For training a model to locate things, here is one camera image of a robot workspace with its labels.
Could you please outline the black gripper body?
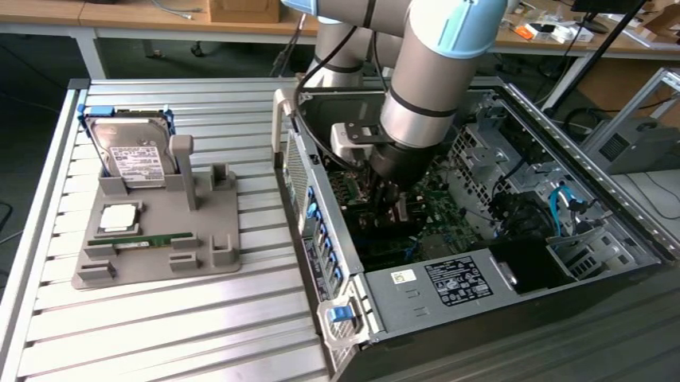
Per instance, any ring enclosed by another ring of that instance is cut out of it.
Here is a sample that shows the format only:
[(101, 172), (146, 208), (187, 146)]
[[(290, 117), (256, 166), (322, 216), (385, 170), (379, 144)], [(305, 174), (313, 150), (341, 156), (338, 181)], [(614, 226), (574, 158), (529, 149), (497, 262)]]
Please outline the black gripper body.
[(438, 147), (414, 148), (394, 143), (373, 148), (369, 163), (378, 176), (399, 189), (410, 189), (423, 178)]

